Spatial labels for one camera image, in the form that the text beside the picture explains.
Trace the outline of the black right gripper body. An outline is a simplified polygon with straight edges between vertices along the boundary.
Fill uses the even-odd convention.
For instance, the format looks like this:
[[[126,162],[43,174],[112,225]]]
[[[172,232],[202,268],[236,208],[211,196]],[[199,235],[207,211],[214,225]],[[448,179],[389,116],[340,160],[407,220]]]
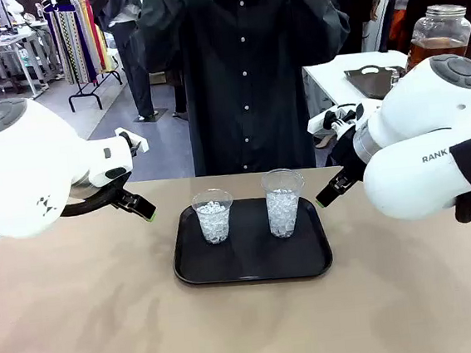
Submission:
[[[336,142],[331,151],[331,157],[337,166],[341,166],[340,176],[346,181],[362,180],[366,163],[356,153],[353,141],[355,129],[349,129]]]

